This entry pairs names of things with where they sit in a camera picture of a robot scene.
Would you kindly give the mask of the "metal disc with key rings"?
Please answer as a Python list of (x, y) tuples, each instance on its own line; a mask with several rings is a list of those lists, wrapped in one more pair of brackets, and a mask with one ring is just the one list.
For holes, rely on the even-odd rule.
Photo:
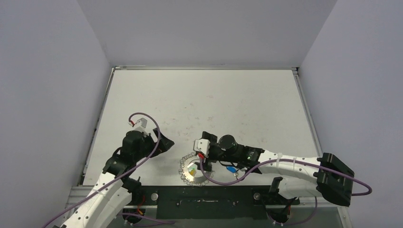
[(202, 187), (209, 183), (209, 180), (198, 170), (197, 162), (199, 162), (199, 158), (195, 152), (189, 153), (179, 160), (178, 173), (186, 185)]

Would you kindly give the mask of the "key with blue tag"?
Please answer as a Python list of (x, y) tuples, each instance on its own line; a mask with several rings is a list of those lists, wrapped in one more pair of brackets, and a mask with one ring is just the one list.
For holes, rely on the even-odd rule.
[(227, 166), (226, 169), (233, 174), (236, 178), (239, 176), (239, 168), (235, 168), (233, 166)]

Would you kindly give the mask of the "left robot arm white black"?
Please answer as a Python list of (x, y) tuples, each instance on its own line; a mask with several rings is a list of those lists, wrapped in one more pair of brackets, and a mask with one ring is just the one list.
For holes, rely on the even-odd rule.
[(73, 206), (73, 214), (63, 228), (106, 228), (124, 206), (137, 204), (142, 198), (142, 184), (130, 175), (139, 161), (146, 161), (174, 146), (158, 128), (147, 133), (143, 127), (128, 131), (121, 147), (106, 161), (90, 193)]

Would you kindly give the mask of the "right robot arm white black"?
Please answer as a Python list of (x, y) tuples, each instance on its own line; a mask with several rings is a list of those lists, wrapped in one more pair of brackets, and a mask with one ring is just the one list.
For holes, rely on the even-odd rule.
[(224, 162), (246, 174), (274, 174), (269, 199), (276, 204), (298, 197), (322, 197), (338, 206), (350, 206), (355, 173), (332, 153), (320, 157), (297, 157), (242, 145), (232, 135), (220, 139), (203, 132), (193, 150), (204, 171)]

